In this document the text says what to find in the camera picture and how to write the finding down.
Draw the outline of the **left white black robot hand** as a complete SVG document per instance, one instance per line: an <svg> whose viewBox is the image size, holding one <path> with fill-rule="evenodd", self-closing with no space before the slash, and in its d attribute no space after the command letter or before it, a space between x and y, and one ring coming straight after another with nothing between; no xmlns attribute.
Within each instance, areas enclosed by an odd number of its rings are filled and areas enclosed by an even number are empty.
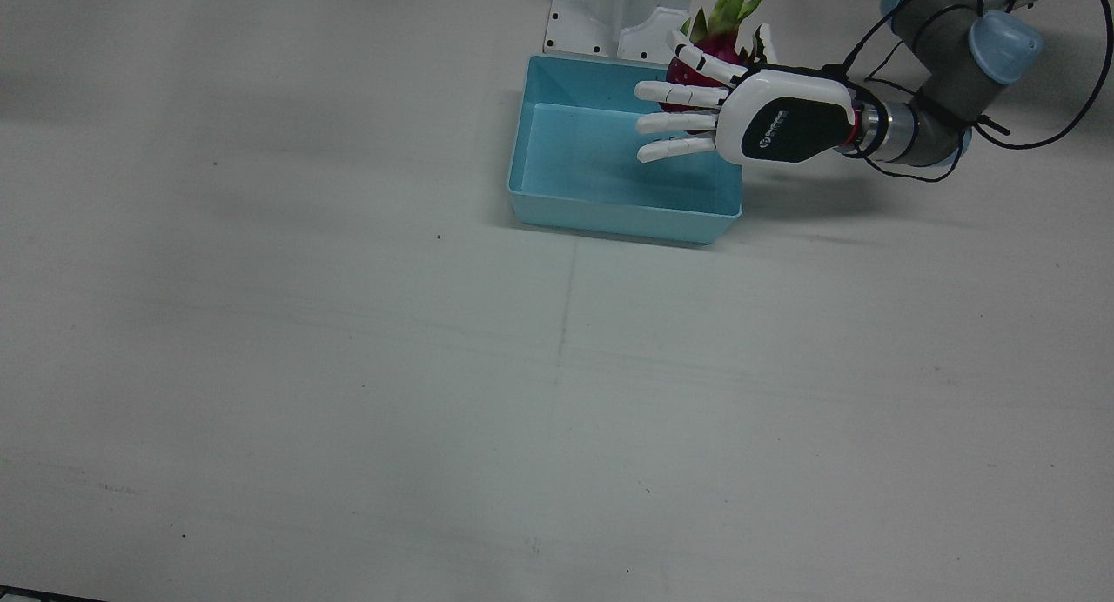
<svg viewBox="0 0 1114 602"><path fill-rule="evenodd" d="M800 164L856 140L860 115L840 80L779 64L729 64L700 50L680 30L670 35L675 60L714 86L641 80L641 100L680 106L635 122L655 140L636 151L644 164L713 151L725 162Z"/></svg>

